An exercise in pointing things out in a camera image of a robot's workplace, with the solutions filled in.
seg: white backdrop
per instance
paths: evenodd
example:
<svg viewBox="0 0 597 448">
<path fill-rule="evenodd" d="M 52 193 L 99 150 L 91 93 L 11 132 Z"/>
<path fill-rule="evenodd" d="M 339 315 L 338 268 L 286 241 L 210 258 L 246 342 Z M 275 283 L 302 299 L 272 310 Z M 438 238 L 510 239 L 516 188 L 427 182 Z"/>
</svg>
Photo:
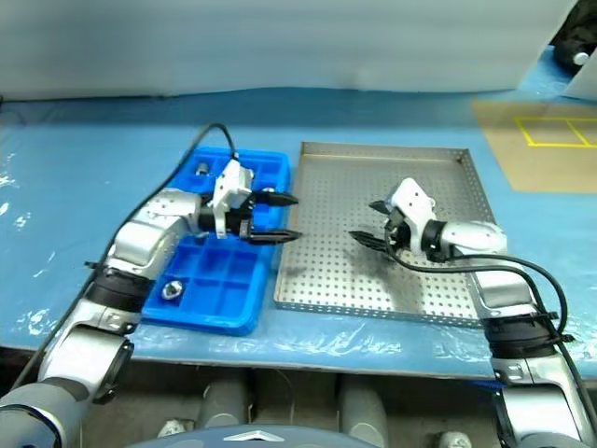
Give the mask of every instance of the white backdrop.
<svg viewBox="0 0 597 448">
<path fill-rule="evenodd" d="M 0 93 L 511 89 L 574 2 L 0 0 Z"/>
<path fill-rule="evenodd" d="M 573 98 L 597 101 L 597 51 L 593 52 L 563 94 Z"/>
</svg>

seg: floor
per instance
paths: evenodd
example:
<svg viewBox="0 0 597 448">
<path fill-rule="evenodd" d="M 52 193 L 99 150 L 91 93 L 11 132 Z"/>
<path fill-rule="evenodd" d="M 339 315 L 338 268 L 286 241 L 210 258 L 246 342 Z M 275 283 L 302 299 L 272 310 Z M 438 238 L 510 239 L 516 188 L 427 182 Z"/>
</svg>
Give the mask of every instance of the floor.
<svg viewBox="0 0 597 448">
<path fill-rule="evenodd" d="M 219 368 L 134 364 L 116 400 L 91 410 L 80 446 L 125 446 L 155 438 L 167 419 L 194 420 L 202 391 L 218 372 Z M 294 399 L 295 425 L 338 429 L 337 374 L 253 370 L 252 377 L 255 423 L 288 424 Z M 407 377 L 374 377 L 372 383 L 389 416 L 392 447 L 429 447 L 438 433 L 448 430 L 467 433 L 475 448 L 499 446 L 486 390 L 463 381 Z"/>
</svg>

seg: black object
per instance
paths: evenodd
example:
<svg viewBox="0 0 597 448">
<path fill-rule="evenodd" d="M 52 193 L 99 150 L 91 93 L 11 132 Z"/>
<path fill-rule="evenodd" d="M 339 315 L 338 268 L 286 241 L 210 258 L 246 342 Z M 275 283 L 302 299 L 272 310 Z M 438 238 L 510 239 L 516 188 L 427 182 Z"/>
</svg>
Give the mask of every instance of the black object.
<svg viewBox="0 0 597 448">
<path fill-rule="evenodd" d="M 209 203 L 211 200 L 211 194 L 201 196 L 201 203 Z M 282 245 L 295 241 L 302 236 L 299 231 L 289 229 L 255 231 L 253 227 L 253 210 L 258 203 L 264 203 L 272 207 L 286 207 L 299 203 L 299 200 L 290 193 L 254 191 L 244 201 L 243 205 L 226 213 L 226 230 L 251 245 Z M 201 207 L 198 225 L 204 231 L 215 230 L 214 212 L 210 206 L 204 205 Z"/>
<path fill-rule="evenodd" d="M 556 63 L 575 74 L 581 68 L 575 63 L 575 56 L 591 56 L 597 46 L 597 0 L 579 0 L 551 43 Z"/>
<path fill-rule="evenodd" d="M 116 389 L 122 379 L 122 375 L 129 366 L 133 351 L 134 344 L 129 341 L 120 346 L 117 355 L 112 360 L 112 364 L 110 364 L 108 372 L 105 374 L 104 380 L 93 399 L 94 404 L 106 404 L 114 399 L 116 396 Z"/>
<path fill-rule="evenodd" d="M 364 247 L 377 250 L 378 252 L 385 252 L 385 242 L 380 238 L 376 238 L 373 233 L 369 233 L 368 231 L 349 231 L 348 233 Z"/>
<path fill-rule="evenodd" d="M 373 201 L 369 204 L 369 207 L 383 215 L 390 215 L 388 207 L 385 206 L 385 201 Z"/>
<path fill-rule="evenodd" d="M 441 263 L 446 260 L 446 257 L 441 252 L 441 233 L 446 226 L 446 221 L 436 221 L 429 219 L 423 235 L 421 236 L 421 250 L 427 256 L 427 259 L 436 263 Z"/>
<path fill-rule="evenodd" d="M 523 359 L 555 354 L 555 341 L 546 323 L 552 317 L 547 314 L 483 319 L 481 323 L 493 357 Z"/>
<path fill-rule="evenodd" d="M 117 310 L 140 313 L 154 282 L 117 269 L 104 269 L 91 283 L 86 299 Z"/>
</svg>

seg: black wire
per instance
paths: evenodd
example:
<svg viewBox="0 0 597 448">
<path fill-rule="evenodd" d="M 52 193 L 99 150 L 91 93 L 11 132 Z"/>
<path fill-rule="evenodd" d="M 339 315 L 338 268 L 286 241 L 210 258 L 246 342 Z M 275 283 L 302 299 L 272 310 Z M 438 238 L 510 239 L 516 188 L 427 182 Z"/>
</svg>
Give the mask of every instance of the black wire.
<svg viewBox="0 0 597 448">
<path fill-rule="evenodd" d="M 524 279 L 524 281 L 529 285 L 533 296 L 535 296 L 537 302 L 537 308 L 541 313 L 546 313 L 547 310 L 543 301 L 541 300 L 541 296 L 539 294 L 539 288 L 537 287 L 535 280 L 533 277 L 526 273 L 525 271 L 512 267 L 506 266 L 502 264 L 495 264 L 495 265 L 487 265 L 487 266 L 459 266 L 456 268 L 425 268 L 421 266 L 414 266 L 412 264 L 408 264 L 406 261 L 403 261 L 396 252 L 392 249 L 392 242 L 390 241 L 390 231 L 386 229 L 385 235 L 385 247 L 388 255 L 400 266 L 406 269 L 410 269 L 411 271 L 415 271 L 418 273 L 486 273 L 491 271 L 503 271 L 506 273 L 515 273 Z"/>
<path fill-rule="evenodd" d="M 533 281 L 533 278 L 525 271 L 522 271 L 517 268 L 513 268 L 511 266 L 504 266 L 504 265 L 462 266 L 462 267 L 458 267 L 458 268 L 424 268 L 424 267 L 420 267 L 420 266 L 414 266 L 412 264 L 408 264 L 406 261 L 403 261 L 398 256 L 398 254 L 394 251 L 394 249 L 392 248 L 392 242 L 390 240 L 390 231 L 387 229 L 385 230 L 385 233 L 384 233 L 384 241 L 385 241 L 385 248 L 386 248 L 388 255 L 396 263 L 398 263 L 400 266 L 402 266 L 406 269 L 410 269 L 412 271 L 419 272 L 419 273 L 478 273 L 478 272 L 486 272 L 486 271 L 505 271 L 508 273 L 516 273 L 517 275 L 520 275 L 528 283 L 529 288 L 531 289 L 531 291 L 533 292 L 533 295 L 535 296 L 535 300 L 537 302 L 537 308 L 538 308 L 539 312 L 543 313 L 543 314 L 547 312 L 547 310 L 545 308 L 545 304 L 543 303 L 543 300 L 541 299 L 541 295 L 539 294 L 539 290 L 538 290 L 535 282 Z M 543 273 L 543 272 L 547 273 L 548 276 L 546 276 L 546 278 L 548 280 L 550 278 L 553 279 L 554 282 L 558 285 L 558 287 L 560 289 L 562 289 L 562 287 L 555 280 L 555 278 L 553 278 L 553 276 L 550 273 L 548 273 L 545 269 L 541 268 L 540 266 L 537 266 L 537 265 L 535 265 L 529 261 L 523 260 L 523 259 L 516 259 L 516 262 L 519 264 L 522 264 L 524 266 L 528 266 L 531 269 L 534 269 L 535 267 L 539 268 L 540 270 L 537 270 L 539 273 Z M 568 313 L 567 304 L 566 304 L 565 310 L 566 310 L 566 314 L 567 314 Z M 580 373 L 578 372 L 578 369 L 576 368 L 576 364 L 572 360 L 572 357 L 570 356 L 568 349 L 566 348 L 566 346 L 564 345 L 564 343 L 562 341 L 561 334 L 553 326 L 553 323 L 551 322 L 551 320 L 545 319 L 545 322 L 546 322 L 546 326 L 548 328 L 549 333 L 551 334 L 553 340 L 555 341 L 556 345 L 560 349 L 560 352 L 562 353 L 564 361 L 566 362 L 566 365 L 568 366 L 568 369 L 570 370 L 570 373 L 572 374 L 572 378 L 574 379 L 574 381 L 576 383 L 576 389 L 578 391 L 578 395 L 580 396 L 580 401 L 582 402 L 582 404 L 585 408 L 585 412 L 587 413 L 587 418 L 589 419 L 593 433 L 597 434 L 597 412 L 595 412 L 595 408 L 593 407 L 593 403 L 590 398 L 589 391 L 585 387 L 585 384 L 582 381 L 582 377 L 580 376 Z"/>
<path fill-rule="evenodd" d="M 134 217 L 137 214 L 137 212 L 139 212 L 139 210 L 141 210 L 141 208 L 145 205 L 146 202 L 148 202 L 151 198 L 153 198 L 156 194 L 158 194 L 158 192 L 160 192 L 170 182 L 172 182 L 172 180 L 180 172 L 181 168 L 185 165 L 185 163 L 188 162 L 188 160 L 190 159 L 191 155 L 193 154 L 193 151 L 198 146 L 198 144 L 213 129 L 219 129 L 220 131 L 222 131 L 222 133 L 224 133 L 224 135 L 226 136 L 226 139 L 228 140 L 229 146 L 230 146 L 230 158 L 234 159 L 234 160 L 238 160 L 238 153 L 236 152 L 236 146 L 234 146 L 234 142 L 232 142 L 232 138 L 230 137 L 228 128 L 226 126 L 224 126 L 223 124 L 220 124 L 220 123 L 209 124 L 205 128 L 203 128 L 203 130 L 201 132 L 199 132 L 197 134 L 197 136 L 191 142 L 190 147 L 188 147 L 188 149 L 185 152 L 185 154 L 183 155 L 182 159 L 176 165 L 176 167 L 170 173 L 170 175 L 168 175 L 168 177 L 166 177 L 166 179 L 163 182 L 161 182 L 153 191 L 151 191 L 151 193 L 149 193 L 141 202 L 139 202 L 139 204 L 136 207 L 134 207 L 134 209 L 132 209 L 132 211 L 127 215 L 127 217 L 125 217 L 122 220 L 122 222 L 118 226 L 117 230 L 114 232 L 114 234 L 110 238 L 110 242 L 105 247 L 104 253 L 98 260 L 97 264 L 95 265 L 95 268 L 93 269 L 93 271 L 91 272 L 89 277 L 87 277 L 87 280 L 85 281 L 85 283 L 83 284 L 81 289 L 78 291 L 78 294 L 76 294 L 75 299 L 68 306 L 68 308 L 66 309 L 66 311 L 64 312 L 64 314 L 62 315 L 62 317 L 60 318 L 58 323 L 48 333 L 48 336 L 46 336 L 46 339 L 44 339 L 44 341 L 41 343 L 41 345 L 39 345 L 37 350 L 35 350 L 34 354 L 31 356 L 31 358 L 29 359 L 29 361 L 27 362 L 25 367 L 22 369 L 21 373 L 19 374 L 19 376 L 13 383 L 10 390 L 16 389 L 17 387 L 22 385 L 22 383 L 24 382 L 26 376 L 31 371 L 34 364 L 43 356 L 44 352 L 48 348 L 48 345 L 52 342 L 52 340 L 54 339 L 54 337 L 56 336 L 56 334 L 58 333 L 60 328 L 66 322 L 66 319 L 68 319 L 70 314 L 73 313 L 73 311 L 76 308 L 76 305 L 78 304 L 78 301 L 81 300 L 81 298 L 85 295 L 85 293 L 87 292 L 87 289 L 90 287 L 91 283 L 95 280 L 97 275 L 101 272 L 102 268 L 104 267 L 105 259 L 108 256 L 108 251 L 110 250 L 110 247 L 112 247 L 112 245 L 114 244 L 114 240 L 116 239 L 118 231 L 122 228 L 122 226 L 124 226 L 128 221 L 130 221 L 132 219 L 132 217 Z"/>
<path fill-rule="evenodd" d="M 526 266 L 529 269 L 537 271 L 541 275 L 543 275 L 553 286 L 558 295 L 558 301 L 560 302 L 560 324 L 558 325 L 558 333 L 563 334 L 564 330 L 566 329 L 566 323 L 568 322 L 568 301 L 566 300 L 566 295 L 563 292 L 562 285 L 555 279 L 555 277 L 547 271 L 545 268 L 539 266 L 538 264 L 534 264 L 531 261 L 527 261 L 526 259 L 519 259 L 518 257 L 511 257 L 509 255 L 495 255 L 495 254 L 479 254 L 479 255 L 458 255 L 455 257 L 451 257 L 448 261 L 452 260 L 459 260 L 459 259 L 500 259 L 502 261 L 510 261 L 512 263 L 518 263 L 522 266 Z"/>
</svg>

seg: perforated metal tray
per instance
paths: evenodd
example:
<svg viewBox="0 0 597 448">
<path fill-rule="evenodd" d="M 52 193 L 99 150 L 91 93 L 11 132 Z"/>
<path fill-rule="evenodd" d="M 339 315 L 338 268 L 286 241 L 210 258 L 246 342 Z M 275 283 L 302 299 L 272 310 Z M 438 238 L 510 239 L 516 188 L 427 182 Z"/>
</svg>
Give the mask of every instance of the perforated metal tray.
<svg viewBox="0 0 597 448">
<path fill-rule="evenodd" d="M 405 177 L 435 198 L 443 220 L 494 222 L 468 150 L 304 143 L 274 299 L 282 308 L 477 326 L 465 275 L 405 270 L 358 244 L 348 231 L 382 237 L 384 216 L 368 204 Z M 408 262 L 433 266 L 405 254 Z"/>
</svg>

